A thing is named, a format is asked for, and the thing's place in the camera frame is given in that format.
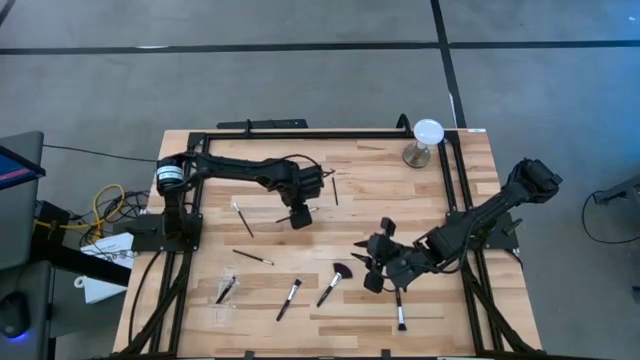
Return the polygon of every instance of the concrete floor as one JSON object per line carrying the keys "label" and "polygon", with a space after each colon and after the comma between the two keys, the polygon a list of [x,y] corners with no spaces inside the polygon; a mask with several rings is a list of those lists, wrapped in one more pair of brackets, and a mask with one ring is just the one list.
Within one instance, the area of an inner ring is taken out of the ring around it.
{"label": "concrete floor", "polygon": [[[449,41],[640,39],[637,1],[441,3]],[[436,40],[426,0],[17,0],[0,27],[0,48]],[[591,242],[579,216],[587,194],[640,169],[640,49],[452,57],[467,125],[488,129],[501,179],[524,156],[565,179],[544,208],[515,211],[545,349],[636,359],[640,244]],[[50,144],[139,157],[156,156],[165,129],[247,118],[388,127],[405,112],[454,125],[439,50],[0,56],[0,109],[0,136],[42,130]],[[50,149],[43,166],[39,198],[77,212],[105,184],[148,189],[153,171]],[[632,214],[594,208],[590,226],[626,238],[640,233]],[[110,351],[121,299],[94,306],[93,328],[61,337],[59,359]]]}

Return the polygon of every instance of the yellow cable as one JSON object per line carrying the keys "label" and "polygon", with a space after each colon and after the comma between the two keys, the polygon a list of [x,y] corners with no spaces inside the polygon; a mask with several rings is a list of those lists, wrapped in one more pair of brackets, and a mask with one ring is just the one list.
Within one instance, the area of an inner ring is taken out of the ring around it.
{"label": "yellow cable", "polygon": [[[98,212],[98,200],[100,200],[100,197],[102,196],[102,194],[104,194],[107,190],[109,189],[118,189],[120,190],[120,194],[121,194],[121,199],[120,202],[118,203],[118,206],[116,206],[115,210],[113,210],[111,213],[109,213],[107,216],[105,216],[104,218],[100,218],[100,213]],[[106,221],[111,219],[115,214],[118,213],[118,211],[120,211],[120,209],[122,208],[122,205],[124,204],[124,199],[125,199],[125,194],[124,194],[124,189],[122,188],[122,186],[118,185],[118,184],[111,184],[111,185],[107,185],[105,187],[103,187],[100,191],[98,191],[98,193],[96,194],[96,196],[93,198],[93,214],[96,217],[96,222],[94,222],[93,224],[84,224],[84,225],[60,225],[60,228],[62,229],[88,229],[91,228],[93,226],[96,226],[98,228],[98,238],[102,237],[102,224]],[[37,225],[40,226],[46,226],[48,228],[51,227],[51,224],[42,222],[42,221],[35,221],[35,223]]]}

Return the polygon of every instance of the wooden tabletop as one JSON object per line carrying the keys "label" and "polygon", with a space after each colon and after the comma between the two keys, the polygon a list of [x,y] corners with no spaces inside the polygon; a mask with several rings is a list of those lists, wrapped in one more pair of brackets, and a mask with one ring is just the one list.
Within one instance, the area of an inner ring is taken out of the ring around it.
{"label": "wooden tabletop", "polygon": [[[188,133],[167,131],[160,157],[185,151]],[[473,200],[480,204],[500,188],[489,139],[484,132],[459,133]],[[400,157],[409,141],[213,141],[211,153],[226,157],[263,160],[300,153],[314,158],[325,170],[336,170],[339,206],[327,178],[320,198],[308,201],[310,207],[320,208],[312,213],[313,224],[292,230],[288,222],[275,223],[287,215],[277,193],[267,193],[250,182],[207,180],[200,209],[204,228],[200,249],[193,257],[178,355],[241,356],[245,350],[253,350],[257,356],[377,356],[381,349],[398,356],[473,354],[459,274],[425,274],[411,283],[403,294],[408,331],[399,332],[393,294],[364,289],[366,269],[350,255],[365,253],[352,244],[379,231],[384,216],[397,224],[394,240],[405,244],[443,223],[448,209],[437,148],[431,149],[429,165],[416,170]],[[460,197],[454,157],[451,149],[448,151]],[[255,238],[245,230],[232,202],[241,208]],[[154,187],[149,211],[161,212],[163,205]],[[272,260],[275,266],[240,256],[232,249]],[[114,351],[127,344],[133,297],[151,257],[142,254],[135,260]],[[486,251],[486,257],[498,308],[525,341],[539,347],[519,264],[503,251]],[[317,308],[317,300],[334,275],[334,262],[349,266],[354,278],[343,280]],[[163,266],[164,254],[142,289],[134,333],[155,309]],[[239,284],[223,305],[215,305],[231,275],[237,276]],[[302,286],[282,321],[276,322],[297,277]],[[486,316],[478,307],[485,346],[491,348]],[[170,309],[165,317],[161,350],[168,347],[172,314]]]}

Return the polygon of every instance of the white lamp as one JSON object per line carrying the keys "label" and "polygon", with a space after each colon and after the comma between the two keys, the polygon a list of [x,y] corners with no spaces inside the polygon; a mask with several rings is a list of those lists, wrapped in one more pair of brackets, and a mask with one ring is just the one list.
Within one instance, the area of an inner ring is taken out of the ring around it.
{"label": "white lamp", "polygon": [[413,168],[422,168],[427,166],[431,159],[429,145],[437,145],[442,141],[444,129],[435,120],[423,119],[413,127],[413,135],[416,141],[404,148],[402,159]]}

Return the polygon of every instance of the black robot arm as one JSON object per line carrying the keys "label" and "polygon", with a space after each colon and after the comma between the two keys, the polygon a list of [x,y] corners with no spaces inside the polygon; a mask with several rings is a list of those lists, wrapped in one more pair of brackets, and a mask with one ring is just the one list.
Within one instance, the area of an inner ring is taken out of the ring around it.
{"label": "black robot arm", "polygon": [[425,272],[453,272],[446,268],[456,260],[459,268],[466,261],[467,250],[483,246],[500,215],[523,203],[546,202],[558,192],[561,182],[540,160],[524,159],[514,167],[498,194],[467,211],[455,224],[433,228],[415,240],[413,246],[392,241],[395,224],[383,219],[382,234],[373,234],[368,240],[355,244],[366,247],[370,256],[354,254],[370,270],[365,277],[365,287],[379,293],[386,277],[396,287],[406,290]]}
{"label": "black robot arm", "polygon": [[[288,158],[249,161],[184,152],[158,161],[156,180],[158,193],[165,199],[164,228],[167,234],[180,232],[185,224],[186,211],[182,194],[209,178],[254,181],[267,191],[278,191],[282,202],[290,208],[290,221],[294,229],[312,223],[305,201],[320,196],[324,187],[322,167],[314,165],[301,169]],[[195,172],[185,178],[184,165],[191,162]]]}

